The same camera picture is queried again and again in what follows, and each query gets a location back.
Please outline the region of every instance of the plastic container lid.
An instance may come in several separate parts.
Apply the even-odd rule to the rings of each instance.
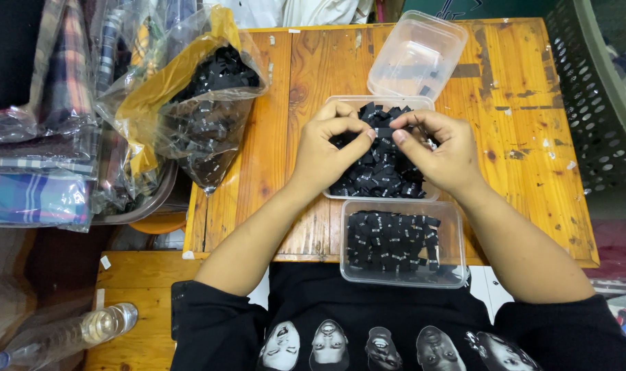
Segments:
[[[429,264],[415,272],[368,271],[352,267],[347,256],[347,223],[358,211],[384,211],[406,215],[427,215],[439,219],[439,271],[430,271]],[[458,289],[466,283],[466,257],[462,217],[457,206],[449,202],[411,203],[399,199],[348,200],[342,205],[341,275],[350,282],[390,284],[394,286]]]
[[[468,32],[419,11],[402,15],[367,77],[379,96],[439,97],[464,50]]]
[[[358,110],[364,105],[375,102],[375,104],[381,104],[384,106],[384,111],[388,111],[391,107],[400,107],[404,108],[405,106],[409,106],[412,110],[431,110],[434,111],[434,102],[428,97],[400,97],[400,96],[391,96],[391,97],[379,97],[374,95],[334,95],[333,97],[329,97],[327,99],[327,103],[333,100],[340,100],[344,103],[351,105],[354,110],[358,112]],[[422,189],[427,193],[425,198],[423,199],[399,199],[403,202],[422,202],[422,201],[436,201],[441,194],[439,188],[436,188],[429,181],[424,181],[421,185]],[[356,199],[356,200],[364,200],[364,199],[372,199],[372,200],[383,200],[384,198],[352,198],[352,197],[344,197],[344,196],[333,196],[329,193],[329,190],[324,190],[322,192],[325,196],[330,199]]]

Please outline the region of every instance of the finger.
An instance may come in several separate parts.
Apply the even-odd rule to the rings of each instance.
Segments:
[[[313,116],[313,120],[327,120],[334,117],[351,117],[358,119],[358,113],[349,104],[339,100],[332,100],[320,108]]]
[[[370,125],[351,117],[336,117],[317,123],[317,127],[320,129],[322,136],[325,139],[329,139],[334,135],[342,134],[345,131],[352,131],[354,133],[360,133],[370,129]]]
[[[453,130],[457,128],[458,123],[457,120],[439,112],[416,110],[400,115],[391,122],[390,126],[393,129],[402,129],[407,125],[421,125],[425,131],[434,134],[443,129]]]
[[[405,130],[396,130],[393,132],[392,136],[393,140],[395,140],[395,144],[397,144],[402,153],[409,157],[409,160],[411,160],[421,172],[425,173],[425,168],[432,164],[433,161],[432,150],[428,146],[422,145]]]
[[[377,133],[373,129],[360,133],[358,137],[338,151],[336,163],[342,166],[343,169],[349,168],[370,150],[370,146],[376,137]]]

